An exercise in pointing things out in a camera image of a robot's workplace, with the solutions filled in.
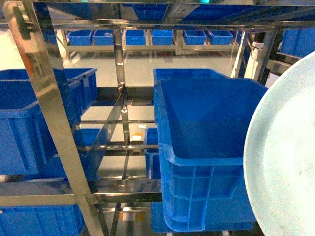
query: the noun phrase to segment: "metal shelf rail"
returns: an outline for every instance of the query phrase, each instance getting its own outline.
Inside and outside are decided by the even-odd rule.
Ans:
[[[274,47],[274,40],[281,30],[315,26],[315,1],[312,0],[86,0],[86,3],[104,4],[104,12],[111,16],[92,16],[92,19],[51,19],[48,5],[81,4],[80,0],[0,0],[6,21],[1,27],[11,29],[12,35],[31,80],[31,84],[53,137],[58,154],[67,174],[69,183],[64,182],[16,182],[0,184],[0,206],[20,205],[58,205],[78,204],[90,235],[114,235],[117,228],[120,203],[161,201],[160,181],[148,179],[125,180],[128,158],[146,146],[131,147],[127,107],[127,89],[125,86],[124,45],[121,30],[125,29],[172,29],[172,30],[242,30],[242,42],[234,65],[234,76],[239,76],[243,60],[245,35],[256,33],[265,46],[257,59],[258,67],[255,79],[261,81],[269,56]],[[166,3],[167,14],[162,20],[128,20],[120,11],[120,3]],[[199,5],[248,5],[254,10],[247,14],[232,15],[220,20],[183,20]],[[72,129],[79,130],[78,124],[70,127],[63,101],[70,99],[69,88],[63,70],[63,62],[57,45],[44,41],[42,32],[53,30],[113,29],[115,66],[119,98],[113,107],[103,129],[107,130],[110,140],[119,116],[124,130],[124,145],[111,147],[126,154],[121,180],[100,180],[88,183]],[[98,148],[110,148],[94,143]],[[101,204],[117,203],[112,229],[109,231],[104,220]]]

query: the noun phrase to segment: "shelving unit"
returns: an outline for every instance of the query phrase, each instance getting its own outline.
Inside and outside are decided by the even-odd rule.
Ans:
[[[7,19],[7,23],[2,19],[0,26],[2,28],[9,26],[11,29],[69,180],[69,183],[63,181],[12,182],[19,179],[17,176],[13,176],[10,179],[11,182],[0,184],[0,206],[78,204],[88,231],[92,236],[115,234],[119,213],[122,211],[121,203],[130,203],[132,205],[134,202],[161,201],[160,180],[126,180],[129,156],[141,152],[143,149],[158,148],[158,146],[134,145],[130,141],[129,124],[133,122],[141,123],[141,121],[128,119],[128,94],[125,86],[123,52],[142,51],[142,49],[145,51],[165,51],[165,47],[160,48],[151,44],[143,48],[124,45],[122,41],[124,37],[122,37],[121,30],[170,29],[177,30],[177,34],[180,34],[181,30],[239,30],[244,31],[243,39],[249,32],[255,33],[256,37],[254,40],[263,42],[265,46],[259,58],[257,58],[258,67],[253,78],[263,82],[266,76],[266,66],[271,63],[269,59],[277,60],[281,58],[274,58],[276,55],[275,48],[278,48],[277,44],[279,44],[277,41],[278,33],[286,29],[315,27],[315,1],[310,0],[214,0],[211,3],[204,0],[87,0],[86,3],[103,4],[102,9],[106,9],[104,14],[100,14],[102,13],[100,11],[97,12],[98,14],[92,15],[92,19],[90,17],[85,19],[84,15],[75,19],[51,19],[48,6],[54,8],[54,6],[64,3],[64,12],[67,15],[73,15],[73,12],[68,12],[69,10],[66,6],[68,4],[76,4],[77,7],[80,7],[81,3],[78,0],[1,0],[0,3]],[[120,3],[166,3],[168,8],[164,19],[144,21],[129,18],[128,14],[120,10]],[[212,4],[221,5],[222,9],[231,4],[246,4],[252,6],[252,10],[247,12],[247,14],[232,14],[220,20],[182,20],[199,5],[204,4],[209,6]],[[69,91],[65,76],[60,76],[64,74],[62,58],[58,46],[45,42],[42,36],[44,30],[52,33],[53,30],[83,29],[114,30],[113,47],[99,48],[98,46],[89,46],[89,50],[113,50],[115,53],[118,99],[108,119],[103,122],[103,129],[107,130],[107,137],[110,140],[116,124],[121,123],[124,130],[124,143],[115,146],[100,143],[94,145],[96,150],[107,149],[125,153],[126,159],[121,180],[87,182],[79,159],[77,146],[72,136],[72,128],[79,130],[79,125],[76,124],[74,127],[70,127],[69,117],[63,105],[63,100],[69,98]],[[210,45],[190,47],[184,45],[180,38],[177,37],[175,45],[170,46],[169,50],[176,51],[176,48],[179,46],[178,42],[180,42],[182,50],[216,51],[218,49],[211,48]],[[234,77],[240,75],[243,52],[246,46],[247,41],[242,40],[233,69]],[[85,50],[83,47],[66,47],[68,52]],[[291,61],[287,56],[283,60]],[[122,116],[122,121],[118,121],[120,115]],[[154,121],[147,120],[143,122],[153,123]],[[106,203],[117,203],[114,209],[115,214],[111,230],[108,230],[102,212],[101,204]]]
[[[113,52],[114,46],[97,46],[95,44],[90,46],[71,46],[66,38],[66,31],[62,31],[62,42],[69,57],[72,52]],[[125,39],[126,31],[122,33],[123,37],[123,51],[124,52],[175,52],[176,55],[181,55],[185,53],[192,53],[194,51],[237,51],[239,45],[236,43],[233,46],[234,42],[230,45],[212,45],[207,39],[204,45],[186,45],[183,39],[182,31],[175,32],[175,37],[173,38],[173,45],[153,45],[152,36],[149,30],[146,31],[146,45],[137,45],[131,46],[126,45]]]

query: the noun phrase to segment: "blue plastic bin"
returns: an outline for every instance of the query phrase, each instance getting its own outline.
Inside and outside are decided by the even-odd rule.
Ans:
[[[93,35],[95,45],[113,45],[112,30],[97,30]]]
[[[152,44],[153,45],[172,45],[173,44],[173,31],[172,30],[153,30]]]
[[[101,131],[100,129],[81,129],[81,135],[83,138],[83,144],[77,143],[81,146],[90,146],[95,140],[98,138],[98,141],[106,144],[107,143],[107,131]],[[82,162],[83,170],[85,172],[86,178],[88,181],[96,181],[97,180],[97,171],[102,162],[102,159],[105,155],[106,151],[98,151],[92,153],[92,155],[87,154],[79,154]],[[46,165],[43,172],[36,175],[27,175],[24,180],[32,180],[32,179],[45,179],[45,178],[67,178],[62,162],[58,155],[55,155]]]
[[[57,38],[55,34],[47,34],[47,37],[48,37],[48,42],[55,45],[57,44]]]
[[[92,34],[92,30],[73,31],[68,38],[72,46],[88,46],[92,45]]]
[[[0,236],[77,236],[84,228],[78,205],[0,206]]]
[[[146,144],[158,144],[158,129],[147,128],[143,143]],[[158,150],[148,149],[144,150],[146,156],[146,173],[149,179],[161,179],[161,170],[159,166],[159,153]]]
[[[72,93],[73,101],[79,115],[82,115],[97,99],[96,72],[97,69],[78,68],[64,69],[65,75],[72,89],[77,86],[75,81],[80,82],[80,87]],[[0,71],[0,80],[28,80],[29,76],[25,69],[9,69]]]
[[[36,174],[56,149],[28,81],[0,81],[0,174]]]
[[[95,72],[66,70],[77,121],[96,98]],[[38,174],[56,149],[26,70],[1,71],[0,94],[0,174]]]
[[[206,34],[213,45],[229,45],[233,39],[229,31],[212,30],[206,31]]]
[[[267,88],[207,69],[156,69],[154,77],[167,225],[193,232],[205,222],[254,222],[243,149]]]
[[[167,4],[123,4],[132,7],[139,20],[162,20]]]
[[[204,31],[185,30],[183,32],[186,45],[203,45],[206,40]]]
[[[127,30],[126,45],[146,45],[144,30]]]
[[[229,16],[239,16],[251,13],[257,9],[266,9],[262,6],[237,6],[237,5],[200,5],[191,12],[184,20],[220,20]]]
[[[315,29],[294,29],[284,32],[280,52],[305,57],[315,51]]]
[[[204,231],[223,231],[223,230],[250,230],[253,228],[253,222],[238,223],[216,223],[211,224],[206,221]],[[151,229],[155,233],[175,233],[167,226],[164,213],[163,202],[151,203]]]

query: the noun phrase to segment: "metal frame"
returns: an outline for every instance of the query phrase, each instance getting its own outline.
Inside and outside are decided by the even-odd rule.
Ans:
[[[130,180],[126,176],[128,160],[130,155],[136,155],[136,151],[144,148],[157,148],[157,146],[131,145],[130,143],[130,123],[150,123],[151,120],[132,121],[128,119],[127,107],[127,89],[125,85],[124,73],[124,51],[139,50],[128,48],[122,42],[121,30],[124,29],[173,29],[176,32],[175,50],[180,54],[183,50],[195,50],[187,45],[183,45],[181,31],[185,29],[197,30],[245,30],[248,32],[268,32],[262,39],[266,47],[263,49],[261,56],[258,58],[258,67],[255,72],[255,79],[260,80],[265,67],[274,68],[274,64],[268,61],[272,51],[274,39],[280,30],[297,29],[315,26],[315,21],[262,21],[261,19],[252,20],[251,16],[247,18],[235,18],[234,21],[183,21],[183,17],[193,11],[196,6],[205,3],[204,0],[87,0],[87,3],[111,4],[114,11],[114,19],[51,19],[47,3],[80,3],[80,0],[0,0],[0,6],[4,11],[6,22],[1,21],[0,27],[10,27],[17,48],[20,52],[23,63],[26,67],[31,84],[39,101],[40,107],[46,119],[50,133],[53,137],[58,154],[61,158],[63,167],[67,174],[69,183],[63,181],[55,182],[18,182],[0,184],[0,206],[20,206],[20,205],[56,205],[56,204],[78,204],[84,216],[88,231],[92,236],[113,235],[117,227],[118,214],[121,209],[120,203],[130,203],[129,210],[133,210],[134,202],[151,202],[161,201],[161,186],[159,180],[135,179]],[[230,0],[213,0],[211,4],[230,5]],[[161,21],[139,21],[139,20],[122,20],[119,3],[167,3],[169,4],[167,14]],[[283,6],[307,6],[314,7],[315,1],[312,0],[234,0],[233,5],[268,5]],[[313,9],[298,8],[295,13],[298,16],[309,14]],[[113,29],[114,30],[114,53],[115,66],[118,82],[118,101],[113,107],[103,129],[108,131],[109,139],[114,132],[117,123],[123,124],[124,143],[123,145],[108,145],[96,143],[88,149],[112,150],[115,152],[124,152],[126,155],[125,165],[122,172],[121,180],[100,180],[97,182],[87,182],[80,158],[78,155],[77,145],[72,136],[72,128],[79,129],[77,121],[72,119],[72,114],[66,113],[64,104],[71,105],[69,89],[66,83],[63,71],[62,58],[57,45],[51,45],[44,41],[43,31],[56,29]],[[242,52],[246,45],[242,40],[241,47],[238,50],[238,61],[234,66],[234,73],[238,75]],[[199,50],[214,50],[203,46]],[[285,57],[285,63],[293,62],[294,59]],[[102,215],[100,204],[117,203],[115,217],[112,229],[109,232],[106,222]]]

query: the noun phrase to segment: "cable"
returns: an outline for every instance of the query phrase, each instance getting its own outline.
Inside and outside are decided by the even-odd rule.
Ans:
[[[258,57],[257,57],[257,58],[254,58],[254,57],[252,56],[252,52],[253,52],[254,49],[258,49],[258,50],[259,50],[258,47],[252,46],[252,47],[251,47],[251,58],[253,58],[254,60],[257,60]]]
[[[230,59],[230,63],[227,67],[227,69],[230,68],[231,64],[232,64],[232,60],[233,60],[233,51],[234,51],[234,47],[235,47],[235,44],[236,44],[236,41],[237,41],[237,35],[238,35],[238,31],[236,31],[236,35],[235,35],[235,40],[234,40],[234,44],[233,44],[233,47],[232,47],[232,52],[231,52],[231,59]]]

